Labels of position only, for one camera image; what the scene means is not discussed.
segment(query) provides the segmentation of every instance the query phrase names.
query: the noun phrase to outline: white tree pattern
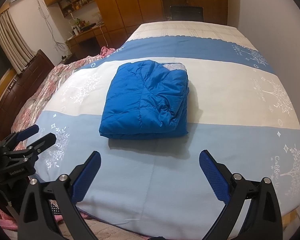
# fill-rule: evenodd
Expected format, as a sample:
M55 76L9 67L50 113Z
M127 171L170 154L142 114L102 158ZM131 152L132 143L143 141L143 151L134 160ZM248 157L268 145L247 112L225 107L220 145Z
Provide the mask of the white tree pattern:
M70 98L73 100L74 104L75 103L81 104L83 102L83 99L89 95L89 92L96 89L97 84L101 80L101 77L102 76L98 76L98 72L94 73L91 77L88 78L88 80L81 87L73 86L72 85L73 82L71 82L65 87L65 90L61 95L65 96L66 93L69 91L69 88L76 88L78 90L78 93L75 96Z
M250 59L258 62L258 64L262 64L264 66L268 65L268 62L266 61L266 59L258 51L254 50L254 49L246 48L244 46L239 46L237 44L232 45L232 47L238 55L242 56L242 53L246 53L246 54L250 55Z
M282 113L288 113L288 115L290 115L290 111L292 110L292 104L287 92L284 89L282 89L280 85L276 84L273 80L268 80L268 82L272 85L273 91L269 92L263 90L263 92L275 96L278 101L277 104L275 104L274 106L276 108L280 108L282 110Z
M294 148L290 148L290 152L294 160L293 168L287 173L280 174L280 176L291 176L291 187L285 195L294 197L300 192L300 150L294 145Z
M65 155L65 150L68 144L68 137L70 135L66 133L66 127L56 127L55 129L55 135L57 138L56 143L44 152L46 156L45 162L48 169L50 169L51 167L59 167L58 164L62 161Z
M40 133L39 133L38 136L37 136L37 140L39 140L39 139L42 137L43 132L44 132L45 130L46 130L46 129L45 129L44 127L40 130Z

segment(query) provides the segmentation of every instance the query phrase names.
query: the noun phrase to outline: bedsheet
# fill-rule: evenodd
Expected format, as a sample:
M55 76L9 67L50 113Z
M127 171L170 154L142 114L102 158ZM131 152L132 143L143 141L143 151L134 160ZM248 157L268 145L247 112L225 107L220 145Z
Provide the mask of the bedsheet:
M44 79L34 95L30 97L21 108L13 122L11 132L18 132L34 125L39 114L49 102L53 94L78 68L102 59L114 51L115 49L113 48L108 49L107 47L102 47L99 55L93 57L87 56L86 58L72 62L68 65L59 64L55 66ZM26 142L27 140L20 142L16 147L16 150L25 149Z
M118 67L154 60L182 63L189 78L188 135L144 141L99 136L106 94ZM300 204L300 125L273 69L229 26L198 22L141 25L110 56L74 73L37 122L56 144L39 155L48 181L100 152L101 168L77 206L110 224L167 239L202 239L224 204L198 158L207 149L246 179L272 179L282 215ZM238 234L246 201L231 236Z

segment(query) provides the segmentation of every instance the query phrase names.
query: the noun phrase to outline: black chair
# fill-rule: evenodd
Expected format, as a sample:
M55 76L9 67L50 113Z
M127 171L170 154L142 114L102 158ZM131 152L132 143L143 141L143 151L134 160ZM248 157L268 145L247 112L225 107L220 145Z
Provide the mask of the black chair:
M172 21L204 22L202 7L171 5L170 10Z

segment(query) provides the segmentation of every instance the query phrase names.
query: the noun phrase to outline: wall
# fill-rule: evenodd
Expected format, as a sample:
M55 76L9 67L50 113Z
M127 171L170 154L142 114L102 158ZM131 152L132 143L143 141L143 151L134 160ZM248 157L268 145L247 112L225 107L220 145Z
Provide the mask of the wall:
M66 41L69 39L72 34L70 33L72 31L71 24L69 23L69 20L72 19L70 15L66 16L66 18L63 17L62 12L59 8L59 5L57 3L51 5L48 7L51 18L54 21L56 27L58 28L62 38ZM89 5L86 5L84 8L73 12L73 16L81 19L82 21L90 22L90 23L98 23L100 21L99 17L99 8L97 3L90 3Z
M274 68L300 122L298 6L293 0L229 0L228 6L229 25L238 27Z
M71 16L64 18L57 3L49 6L48 12L43 0L39 0L39 2L45 15L49 14L48 22L51 25L55 40L64 43L72 36L71 24L69 23ZM62 56L69 54L65 44L63 46L66 49L59 49L53 41L45 20L38 10L37 0L17 0L10 4L10 13L18 30L32 50L41 49L55 65L61 61ZM99 22L99 8L96 3L85 6L74 12L73 15L86 22Z
M39 2L45 15L48 15L45 4L42 0L39 0ZM57 65L62 60L61 56L68 54L68 48L66 45L64 45L66 47L65 51L57 48L38 7L37 0L16 0L10 4L9 11L18 30L29 47L34 51L41 49L52 63ZM60 31L51 16L48 17L48 22L51 25L55 40L63 43L65 39L60 34Z

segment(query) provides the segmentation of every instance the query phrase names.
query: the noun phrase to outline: blue puffer jacket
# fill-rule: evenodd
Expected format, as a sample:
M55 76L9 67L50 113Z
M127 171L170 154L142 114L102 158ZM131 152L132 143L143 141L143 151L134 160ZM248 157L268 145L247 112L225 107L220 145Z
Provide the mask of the blue puffer jacket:
M188 133L188 76L185 68L169 66L146 60L118 68L106 97L101 136L154 139Z

